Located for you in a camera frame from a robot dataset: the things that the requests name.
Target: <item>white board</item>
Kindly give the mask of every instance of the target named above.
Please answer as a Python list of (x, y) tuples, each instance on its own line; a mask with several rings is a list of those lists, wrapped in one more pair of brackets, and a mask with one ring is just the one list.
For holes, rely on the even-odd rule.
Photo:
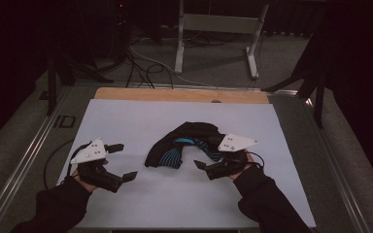
[(243, 229), (257, 223), (242, 215), (241, 195), (229, 178), (210, 181), (193, 160), (214, 163), (196, 147), (185, 147), (179, 169), (145, 167), (151, 147), (186, 121), (208, 122), (222, 134), (259, 140), (248, 148), (265, 161), (292, 206), (310, 227), (316, 226), (306, 195), (272, 105), (162, 101), (91, 100), (62, 173), (74, 150), (98, 137), (106, 145), (124, 144), (108, 154), (108, 172), (138, 171), (117, 193), (98, 188), (78, 227), (109, 229)]

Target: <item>black long-sleeved shirt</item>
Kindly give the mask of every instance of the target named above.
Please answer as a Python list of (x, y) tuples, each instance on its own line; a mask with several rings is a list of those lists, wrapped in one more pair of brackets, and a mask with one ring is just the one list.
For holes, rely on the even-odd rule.
[[(310, 233), (308, 226), (275, 185), (274, 180), (252, 166), (234, 184), (242, 195), (240, 211), (257, 221), (262, 233)], [(78, 224), (85, 216), (90, 192), (75, 179), (37, 194), (36, 215), (18, 224), (12, 233), (60, 233)]]

